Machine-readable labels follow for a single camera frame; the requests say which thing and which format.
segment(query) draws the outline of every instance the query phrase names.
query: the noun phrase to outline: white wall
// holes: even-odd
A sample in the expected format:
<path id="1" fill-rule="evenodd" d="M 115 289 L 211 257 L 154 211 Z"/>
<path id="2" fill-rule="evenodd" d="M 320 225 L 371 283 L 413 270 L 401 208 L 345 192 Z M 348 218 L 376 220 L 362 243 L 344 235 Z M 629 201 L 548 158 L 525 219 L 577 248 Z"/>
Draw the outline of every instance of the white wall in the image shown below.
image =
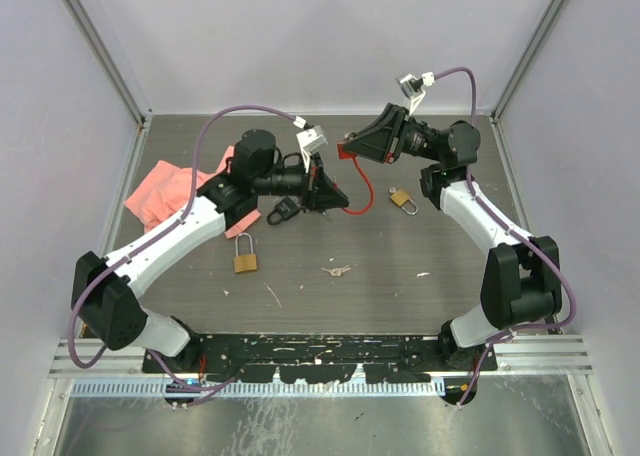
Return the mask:
<path id="1" fill-rule="evenodd" d="M 0 453 L 26 454 L 135 124 L 62 0 L 0 0 Z"/>
<path id="2" fill-rule="evenodd" d="M 493 109 L 549 0 L 84 1 L 156 113 L 349 113 L 399 97 L 402 73 L 458 65 L 476 71 L 479 106 Z M 452 78 L 428 109 L 466 112 L 468 92 Z"/>
<path id="3" fill-rule="evenodd" d="M 638 0 L 571 0 L 503 120 L 540 234 L 560 244 L 625 454 L 638 454 Z"/>

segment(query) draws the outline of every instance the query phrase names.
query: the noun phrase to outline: red string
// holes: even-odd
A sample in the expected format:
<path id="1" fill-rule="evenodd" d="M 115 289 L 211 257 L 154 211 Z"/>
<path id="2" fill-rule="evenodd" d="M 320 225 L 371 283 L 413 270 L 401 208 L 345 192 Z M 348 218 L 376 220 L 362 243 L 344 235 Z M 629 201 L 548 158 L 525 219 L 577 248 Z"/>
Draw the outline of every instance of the red string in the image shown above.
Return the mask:
<path id="1" fill-rule="evenodd" d="M 376 200 L 376 193 L 373 190 L 373 185 L 371 184 L 371 181 L 369 180 L 369 178 L 367 177 L 365 172 L 360 167 L 360 164 L 358 164 L 358 160 L 356 158 L 352 158 L 352 159 L 353 159 L 353 165 L 356 167 L 356 169 L 360 173 L 360 176 L 362 176 L 362 179 L 366 183 L 367 188 L 369 188 L 369 204 L 367 204 L 363 209 L 359 209 L 357 211 L 354 211 L 352 209 L 347 209 L 347 208 L 342 208 L 342 210 L 347 214 L 352 214 L 354 216 L 359 216 L 361 214 L 366 213 L 367 211 L 369 211 L 371 209 L 371 207 L 373 206 L 373 203 Z"/>

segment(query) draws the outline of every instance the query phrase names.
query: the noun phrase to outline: pink cloth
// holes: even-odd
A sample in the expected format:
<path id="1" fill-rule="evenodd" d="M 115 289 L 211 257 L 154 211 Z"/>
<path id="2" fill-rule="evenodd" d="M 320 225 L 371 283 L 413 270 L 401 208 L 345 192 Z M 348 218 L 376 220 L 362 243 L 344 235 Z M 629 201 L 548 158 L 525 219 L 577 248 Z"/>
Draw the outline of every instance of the pink cloth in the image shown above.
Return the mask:
<path id="1" fill-rule="evenodd" d="M 199 188 L 205 181 L 224 170 L 225 161 L 231 156 L 233 156 L 233 146 L 227 148 L 215 173 L 206 174 L 198 171 L 197 187 Z M 140 186 L 124 202 L 124 205 L 144 224 L 146 233 L 187 204 L 190 189 L 191 168 L 181 169 L 166 161 L 158 161 L 155 168 L 147 174 Z M 259 217 L 260 213 L 257 210 L 249 213 L 233 228 L 225 232 L 225 236 L 227 238 L 236 237 Z"/>

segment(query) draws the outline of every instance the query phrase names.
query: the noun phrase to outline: wood grain surface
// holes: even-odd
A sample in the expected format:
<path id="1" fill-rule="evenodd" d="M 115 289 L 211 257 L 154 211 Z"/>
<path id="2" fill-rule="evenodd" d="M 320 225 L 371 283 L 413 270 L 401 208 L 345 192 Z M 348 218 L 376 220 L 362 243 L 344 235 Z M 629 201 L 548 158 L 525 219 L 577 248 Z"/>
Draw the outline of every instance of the wood grain surface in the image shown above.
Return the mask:
<path id="1" fill-rule="evenodd" d="M 352 163 L 338 159 L 335 143 L 347 132 L 364 128 L 374 117 L 307 119 L 320 124 L 329 140 L 321 151 L 327 173 L 336 177 L 349 196 L 350 207 L 362 208 L 368 201 L 367 188 Z M 461 118 L 425 119 L 434 127 L 445 127 Z M 134 187 L 158 160 L 189 167 L 196 135 L 206 120 L 156 116 Z M 482 145 L 474 175 L 487 196 L 515 218 L 489 121 L 481 117 L 477 125 Z M 211 128 L 202 148 L 200 170 L 214 171 L 226 147 L 254 128 L 273 132 L 283 152 L 297 150 L 296 128 L 288 121 L 227 116 Z M 442 323 L 478 304 L 485 255 L 453 220 L 422 197 L 419 170 L 431 162 L 403 155 L 394 165 L 361 164 L 376 188 L 376 203 L 369 213 L 350 216 L 332 210 L 332 221 L 319 214 L 300 214 L 272 227 L 265 216 L 277 198 L 264 196 L 259 204 L 263 217 L 249 229 L 258 255 L 257 272 L 236 275 L 233 240 L 218 237 L 163 274 L 142 304 L 175 315 L 197 331 L 437 333 Z M 417 215 L 408 216 L 389 201 L 390 186 L 412 195 L 420 208 Z M 142 233 L 142 224 L 125 211 L 117 247 Z M 322 270 L 345 265 L 351 271 L 338 278 Z"/>

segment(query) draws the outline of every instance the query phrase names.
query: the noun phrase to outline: black padlock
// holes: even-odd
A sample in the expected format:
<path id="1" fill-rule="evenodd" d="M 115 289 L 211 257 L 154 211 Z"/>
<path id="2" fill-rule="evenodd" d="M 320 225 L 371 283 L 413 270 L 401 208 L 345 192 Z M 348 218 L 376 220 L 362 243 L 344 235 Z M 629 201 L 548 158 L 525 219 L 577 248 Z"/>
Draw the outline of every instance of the black padlock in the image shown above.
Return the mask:
<path id="1" fill-rule="evenodd" d="M 291 199 L 289 196 L 285 196 L 278 201 L 269 214 L 267 214 L 267 223 L 271 226 L 276 226 L 283 221 L 288 221 L 300 212 L 300 206 Z"/>

